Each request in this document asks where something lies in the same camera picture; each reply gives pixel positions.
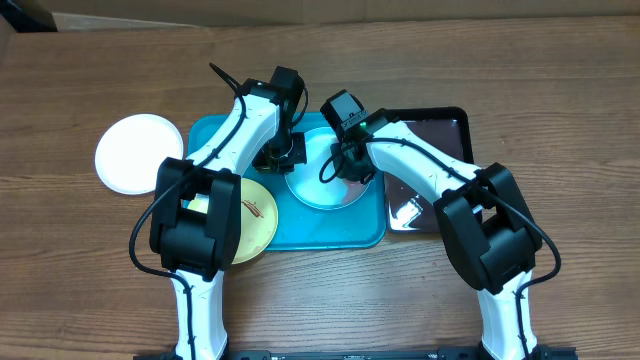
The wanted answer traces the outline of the light blue plate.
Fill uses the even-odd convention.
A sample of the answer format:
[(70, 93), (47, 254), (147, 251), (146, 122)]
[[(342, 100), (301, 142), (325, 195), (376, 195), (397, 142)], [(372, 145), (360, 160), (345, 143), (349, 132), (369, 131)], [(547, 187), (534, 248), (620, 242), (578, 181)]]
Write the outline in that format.
[(322, 165), (331, 156), (330, 146), (337, 143), (330, 127), (319, 127), (305, 134), (305, 164), (296, 164), (294, 171), (285, 175), (293, 195), (306, 205), (320, 210), (340, 209), (358, 200), (368, 185), (334, 178), (329, 183), (319, 181)]

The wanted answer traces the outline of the yellow plate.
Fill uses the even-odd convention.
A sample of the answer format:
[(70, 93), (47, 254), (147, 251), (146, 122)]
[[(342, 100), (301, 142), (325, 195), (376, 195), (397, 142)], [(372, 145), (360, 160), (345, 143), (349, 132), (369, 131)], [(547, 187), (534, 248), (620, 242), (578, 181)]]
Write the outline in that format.
[(241, 181), (240, 241), (233, 265), (259, 256), (271, 243), (278, 226), (278, 208), (271, 193), (258, 182)]

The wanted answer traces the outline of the white plate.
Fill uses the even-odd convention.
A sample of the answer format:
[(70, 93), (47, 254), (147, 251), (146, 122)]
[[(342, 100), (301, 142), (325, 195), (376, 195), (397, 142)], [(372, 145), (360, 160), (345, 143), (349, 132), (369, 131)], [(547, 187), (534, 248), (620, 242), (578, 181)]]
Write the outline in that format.
[(101, 137), (94, 165), (102, 183), (124, 195), (142, 195), (156, 187), (157, 171), (167, 158), (181, 159), (180, 131), (154, 114), (134, 114), (113, 124)]

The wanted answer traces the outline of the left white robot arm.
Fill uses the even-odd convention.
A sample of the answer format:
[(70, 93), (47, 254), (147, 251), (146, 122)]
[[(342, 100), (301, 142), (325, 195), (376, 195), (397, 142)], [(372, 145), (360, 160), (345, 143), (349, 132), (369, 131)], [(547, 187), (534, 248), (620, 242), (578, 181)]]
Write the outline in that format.
[(171, 359), (226, 355), (222, 282), (240, 242), (246, 170), (286, 174), (306, 161), (304, 136), (293, 129), (308, 97), (297, 71), (277, 67), (267, 82), (244, 83), (217, 73), (234, 92), (231, 113), (187, 159), (161, 163), (154, 201), (141, 217), (151, 222), (158, 273), (172, 281), (176, 294), (179, 339)]

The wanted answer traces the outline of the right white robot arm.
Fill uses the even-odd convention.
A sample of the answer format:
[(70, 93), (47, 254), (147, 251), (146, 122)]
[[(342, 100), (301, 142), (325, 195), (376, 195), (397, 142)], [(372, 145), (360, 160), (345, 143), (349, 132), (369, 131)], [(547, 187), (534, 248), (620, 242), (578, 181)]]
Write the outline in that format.
[(511, 172), (480, 168), (437, 149), (391, 111), (369, 113), (349, 92), (321, 113), (338, 142), (327, 164), (337, 178), (368, 182), (378, 172), (402, 180), (434, 208), (448, 259), (478, 294), (482, 348), (493, 359), (530, 359), (537, 346), (528, 289), (535, 254), (548, 239)]

